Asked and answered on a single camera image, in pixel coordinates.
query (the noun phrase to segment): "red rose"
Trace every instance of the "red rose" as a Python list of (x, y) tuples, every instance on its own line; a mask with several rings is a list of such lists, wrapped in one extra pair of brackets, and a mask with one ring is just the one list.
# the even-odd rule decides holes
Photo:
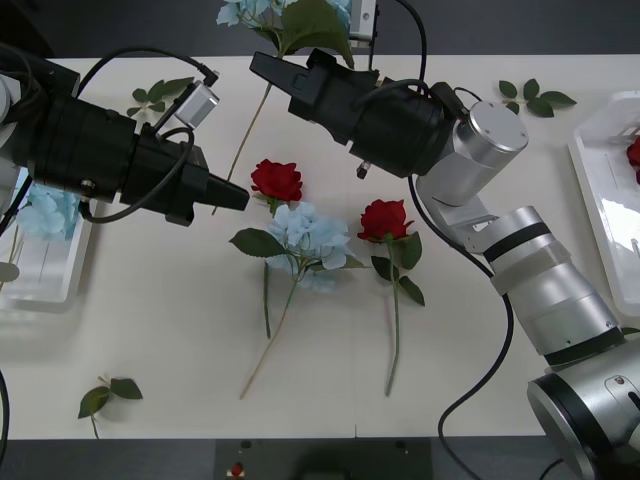
[(302, 198), (302, 182), (300, 172), (296, 171), (295, 163), (283, 165), (263, 160), (256, 166), (256, 170), (251, 174), (251, 179), (255, 185), (251, 186), (254, 192), (285, 202), (297, 202)]
[(640, 167), (640, 137), (627, 149), (629, 163), (634, 167)]
[(399, 202), (383, 202), (376, 200), (369, 205), (362, 215), (360, 223), (364, 232), (358, 233), (358, 237), (370, 242), (384, 240), (387, 233), (393, 235), (393, 239), (407, 236), (407, 228), (413, 222), (404, 223), (407, 213), (404, 211), (404, 200)]

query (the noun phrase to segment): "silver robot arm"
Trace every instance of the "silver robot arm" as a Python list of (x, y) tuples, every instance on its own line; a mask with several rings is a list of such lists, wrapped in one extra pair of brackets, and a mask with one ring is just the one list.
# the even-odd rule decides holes
[[(484, 255), (493, 286), (509, 295), (549, 364), (528, 388), (548, 437), (578, 478), (608, 480), (614, 477), (605, 476), (602, 464), (633, 465), (640, 458), (640, 341), (625, 341), (615, 316), (533, 207), (498, 218), (477, 196), (527, 143), (515, 114), (479, 102), (455, 125), (417, 191), (443, 232)], [(631, 475), (640, 478), (640, 469)]]

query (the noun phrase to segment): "plastic container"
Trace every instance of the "plastic container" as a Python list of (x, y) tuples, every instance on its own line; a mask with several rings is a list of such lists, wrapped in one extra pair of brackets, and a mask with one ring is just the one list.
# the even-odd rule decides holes
[[(0, 238), (2, 261), (9, 258), (15, 229), (14, 222)], [(91, 224), (80, 216), (67, 240), (46, 241), (18, 232), (13, 263), (20, 269), (20, 276), (2, 285), (0, 310), (66, 312), (76, 297), (90, 233)]]
[(640, 136), (640, 91), (613, 95), (569, 142), (591, 226), (625, 315), (640, 316), (640, 186), (626, 150)]

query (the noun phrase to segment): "loose leaf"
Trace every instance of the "loose leaf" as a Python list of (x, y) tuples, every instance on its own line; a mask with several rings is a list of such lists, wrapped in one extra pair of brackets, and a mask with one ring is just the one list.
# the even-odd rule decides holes
[(162, 89), (164, 88), (164, 80), (156, 82), (156, 84), (149, 90), (149, 101), (151, 103), (158, 103), (162, 100)]
[(147, 91), (142, 88), (136, 88), (131, 94), (136, 102), (147, 103), (149, 101), (149, 97), (147, 96)]
[(142, 392), (130, 378), (114, 378), (111, 380), (111, 393), (127, 400), (142, 400)]
[(553, 114), (553, 107), (541, 98), (534, 98), (529, 103), (527, 103), (527, 108), (531, 113), (538, 117), (542, 118), (551, 118), (555, 116)]
[(572, 105), (578, 103), (573, 98), (565, 95), (562, 92), (544, 92), (542, 95), (540, 95), (540, 98), (549, 102), (551, 106), (559, 108), (571, 107)]
[(400, 265), (406, 270), (411, 270), (416, 266), (420, 257), (422, 256), (422, 242), (420, 241), (420, 234), (415, 232), (411, 234), (409, 240), (404, 246), (404, 252), (400, 258)]
[(507, 82), (506, 80), (500, 80), (499, 86), (500, 93), (502, 93), (505, 97), (516, 98), (518, 96), (518, 89), (513, 83)]
[[(378, 273), (378, 275), (380, 275), (382, 278), (384, 278), (388, 282), (391, 281), (391, 276), (389, 275), (389, 267), (391, 262), (388, 258), (372, 256), (371, 263), (373, 263), (373, 268), (376, 269), (376, 272)], [(400, 272), (398, 271), (398, 268), (395, 265), (393, 266), (393, 276), (396, 280), (400, 276)]]
[(127, 116), (128, 117), (133, 117), (136, 113), (138, 113), (141, 110), (140, 107), (131, 107), (127, 109)]
[(516, 115), (520, 113), (520, 105), (518, 105), (516, 102), (509, 102), (507, 103), (506, 107)]
[(633, 328), (633, 327), (622, 327), (622, 334), (624, 336), (627, 335), (633, 335), (634, 333), (640, 333), (640, 330), (638, 330), (637, 328)]
[(535, 78), (532, 78), (527, 83), (524, 84), (524, 89), (522, 91), (522, 96), (525, 100), (533, 100), (540, 93), (540, 85)]
[[(322, 265), (322, 262), (314, 263), (309, 265), (309, 270), (313, 270), (314, 272), (322, 272), (326, 270)], [(369, 268), (356, 257), (350, 257), (347, 255), (347, 263), (344, 264), (344, 267), (340, 267), (339, 270), (347, 270), (351, 268)]]
[(242, 253), (251, 257), (268, 258), (287, 253), (273, 235), (257, 228), (240, 230), (229, 241)]
[(193, 77), (169, 80), (160, 89), (162, 97), (172, 97), (174, 95), (180, 95), (191, 82), (193, 82)]
[(89, 390), (80, 402), (80, 412), (78, 418), (91, 417), (102, 410), (109, 401), (109, 388), (96, 387)]
[(167, 109), (167, 106), (164, 104), (164, 102), (158, 102), (154, 103), (153, 105), (149, 105), (149, 109), (153, 110), (154, 112), (162, 113)]
[(400, 286), (405, 291), (405, 293), (409, 295), (409, 298), (411, 298), (411, 300), (416, 302), (418, 305), (422, 305), (423, 307), (425, 306), (424, 295), (422, 295), (422, 292), (420, 291), (420, 287), (418, 287), (415, 283), (413, 283), (409, 279), (409, 277), (407, 276), (402, 277), (400, 279), (400, 282), (398, 283), (400, 283)]
[(301, 48), (328, 48), (354, 68), (349, 35), (336, 10), (326, 0), (298, 0), (282, 12), (282, 47), (286, 53)]

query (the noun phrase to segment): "rose stem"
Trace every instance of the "rose stem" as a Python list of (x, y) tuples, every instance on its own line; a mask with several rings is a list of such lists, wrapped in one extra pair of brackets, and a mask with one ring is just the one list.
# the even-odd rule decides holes
[[(247, 129), (247, 133), (244, 134), (244, 138), (242, 139), (242, 142), (240, 143), (240, 148), (238, 149), (238, 152), (236, 153), (236, 158), (233, 159), (233, 163), (231, 164), (231, 170), (229, 170), (229, 175), (227, 175), (227, 181), (231, 180), (231, 175), (233, 175), (233, 171), (236, 168), (236, 164), (238, 163), (238, 160), (240, 159), (240, 154), (242, 153), (242, 150), (244, 149), (244, 145), (247, 143), (247, 140), (249, 139), (249, 135), (251, 135), (251, 131), (253, 130), (253, 126), (256, 124), (256, 120), (258, 120), (258, 116), (260, 115), (260, 112), (262, 111), (262, 107), (264, 107), (264, 103), (267, 101), (267, 97), (269, 96), (269, 92), (271, 92), (271, 87), (273, 85), (272, 84), (268, 84), (266, 90), (264, 91), (264, 96), (262, 97), (262, 101), (260, 102), (260, 105), (258, 105), (258, 110), (256, 110), (256, 114), (253, 116), (253, 120), (251, 120), (251, 123), (249, 124), (249, 128)], [(218, 207), (215, 207), (213, 209), (213, 213), (211, 214), (212, 216), (216, 214), (216, 212), (218, 211)]]
[(262, 306), (264, 307), (264, 321), (267, 327), (267, 338), (271, 340), (271, 326), (269, 325), (269, 264), (264, 262), (264, 284), (262, 286)]
[[(273, 218), (280, 202), (277, 198), (272, 198), (267, 202), (269, 204), (269, 213), (271, 214), (271, 218)], [(267, 338), (271, 340), (271, 325), (269, 325), (269, 264), (267, 262), (264, 262), (262, 307), (264, 309), (265, 326), (267, 327)]]
[(93, 434), (96, 436), (96, 439), (100, 440), (98, 429), (96, 428), (96, 419), (93, 415), (91, 415), (91, 425), (93, 426)]
[(278, 324), (278, 328), (276, 328), (276, 332), (273, 334), (273, 337), (269, 341), (269, 344), (267, 345), (267, 348), (265, 348), (264, 353), (262, 354), (262, 357), (260, 357), (260, 361), (258, 362), (258, 365), (256, 366), (255, 370), (251, 374), (251, 377), (249, 377), (249, 381), (247, 382), (245, 387), (242, 389), (242, 393), (240, 394), (240, 400), (244, 399), (244, 397), (247, 395), (247, 392), (249, 391), (249, 388), (251, 388), (251, 384), (253, 384), (253, 381), (255, 380), (256, 375), (258, 374), (258, 371), (260, 370), (260, 367), (262, 367), (262, 364), (264, 363), (264, 360), (267, 357), (267, 354), (269, 353), (269, 350), (271, 350), (271, 346), (275, 342), (276, 338), (278, 338), (278, 334), (280, 333), (280, 329), (282, 328), (282, 325), (284, 324), (284, 318), (287, 315), (287, 310), (289, 309), (289, 305), (291, 304), (291, 300), (293, 299), (293, 294), (295, 293), (296, 287), (298, 286), (298, 282), (300, 280), (301, 280), (301, 277), (300, 277), (300, 274), (298, 274), (298, 278), (296, 278), (296, 280), (293, 282), (293, 286), (291, 287), (291, 291), (289, 292), (289, 298), (287, 298), (287, 303), (284, 306), (284, 312), (282, 312), (282, 318), (280, 319), (280, 323)]
[(396, 377), (396, 368), (398, 367), (398, 358), (400, 357), (400, 313), (398, 311), (398, 279), (394, 276), (393, 265), (393, 239), (387, 237), (387, 248), (389, 249), (389, 276), (393, 283), (393, 303), (396, 311), (396, 345), (395, 353), (393, 355), (393, 365), (391, 366), (391, 373), (389, 374), (389, 380), (387, 381), (387, 388), (385, 389), (385, 395), (388, 397), (391, 395), (391, 388), (393, 387), (393, 380)]

